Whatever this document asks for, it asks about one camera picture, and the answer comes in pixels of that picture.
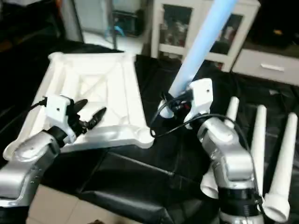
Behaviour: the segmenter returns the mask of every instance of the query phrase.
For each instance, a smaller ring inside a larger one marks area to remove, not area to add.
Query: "light blue tube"
[[[210,12],[169,89],[169,93],[173,97],[177,97],[186,90],[186,87],[193,80],[233,11],[236,2],[237,0],[214,0]]]

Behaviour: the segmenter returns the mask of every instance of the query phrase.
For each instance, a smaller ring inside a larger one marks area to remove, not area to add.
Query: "drawer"
[[[299,85],[299,60],[291,57],[243,49],[233,72]]]

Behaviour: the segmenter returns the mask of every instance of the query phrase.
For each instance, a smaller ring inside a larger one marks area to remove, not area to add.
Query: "glass cabinet door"
[[[164,18],[160,25],[160,43],[184,47],[192,8],[163,4],[163,10]]]
[[[219,33],[210,52],[227,55],[235,39],[236,33],[242,22],[243,15],[231,14],[227,23]]]

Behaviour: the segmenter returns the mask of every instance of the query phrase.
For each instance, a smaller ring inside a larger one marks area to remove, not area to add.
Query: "white bracket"
[[[184,119],[184,122],[191,120],[194,116],[210,112],[213,102],[213,85],[210,78],[202,78],[192,82],[189,89],[193,92],[193,100],[191,102],[191,110]]]
[[[68,116],[66,110],[71,104],[69,98],[58,95],[50,95],[47,99],[46,116],[52,126],[57,126],[63,130],[67,137],[65,143],[73,143],[76,140],[76,134],[68,124]]]

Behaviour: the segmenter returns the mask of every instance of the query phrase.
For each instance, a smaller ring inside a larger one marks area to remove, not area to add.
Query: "black cloth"
[[[0,126],[32,103],[47,70],[47,56],[64,53],[116,52],[101,46],[35,38],[0,55],[3,87]],[[157,110],[161,91],[168,91],[179,64],[137,56],[135,69],[146,121]],[[298,88],[218,71],[206,62],[196,75],[213,81],[212,112],[225,114],[231,96],[240,98],[237,122],[251,142],[256,106],[267,107],[264,192],[268,192],[277,161],[287,114],[297,111]],[[1,148],[14,140],[24,118],[0,132]],[[160,119],[159,133],[177,125]],[[45,173],[43,184],[82,200],[149,224],[211,223],[218,203],[201,193],[199,183],[209,158],[195,134],[182,128],[141,149],[122,146],[61,154]],[[296,146],[289,223],[299,221],[299,159]]]

